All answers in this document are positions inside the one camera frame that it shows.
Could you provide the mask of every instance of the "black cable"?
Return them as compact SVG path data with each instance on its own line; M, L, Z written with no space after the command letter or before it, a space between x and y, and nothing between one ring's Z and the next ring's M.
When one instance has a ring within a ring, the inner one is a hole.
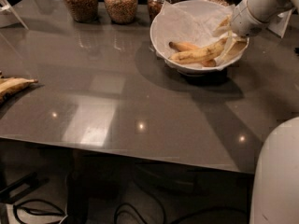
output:
M205 208L205 209L201 209L199 211L196 211L194 213L190 213L188 215L185 215L183 217L180 217L172 222L170 222L170 224L179 224L180 222L182 222L183 220L186 220L190 217L195 217L201 214L205 214L205 213L210 213L210 212L218 212L218 211L235 211L238 213L242 213L244 215L247 214L247 212L241 210L241 209L237 209L234 207L229 207L229 206L214 206L214 207L209 207L209 208Z
M144 224L148 224L148 222L141 216L141 214L138 212L138 210L137 210L133 205L131 205L130 203L122 203L122 204L120 204L120 205L116 208L115 213L114 213L114 224L117 224L117 222L118 222L118 217L119 217L119 215L120 215L120 214L119 214L119 210L120 210L123 206L129 206L129 207L131 207L131 208L135 211L135 213L138 215L138 217L140 218L140 220L141 220Z
M140 190L142 190L143 192L145 192L146 194L148 194L153 200L156 201L156 203L160 206L162 213L163 213L163 224L167 223L167 215L166 215L166 211L165 208L162 204L162 202L154 195L152 194L150 191L144 189L134 178L133 172L132 172L132 168L130 168L130 174L131 174L131 178L133 180L133 182L139 187Z
M118 217L119 217L121 214L123 214L123 213L128 214L128 215L129 215L130 217L132 217L134 220L138 221L138 218L137 218L136 216L134 216L133 213L131 213L131 212L127 211L127 210L121 210L120 212L118 212L118 213L117 213L117 219L118 219Z
M45 204L51 206L52 208L56 209L57 212L49 212L49 211L39 210L39 209L35 209L35 208L25 207L24 205L26 205L28 203L45 203ZM59 208L57 205L50 203L48 201L42 200L42 199L30 199L30 200L24 201L22 203L13 205L13 215L16 218L16 220L21 224L27 224L20 219L20 217L18 215L18 210L22 210L32 216L55 216L55 217L64 217L65 216L64 211L61 208ZM47 224L59 224L59 223L60 223L60 221L54 221L54 222L50 222Z

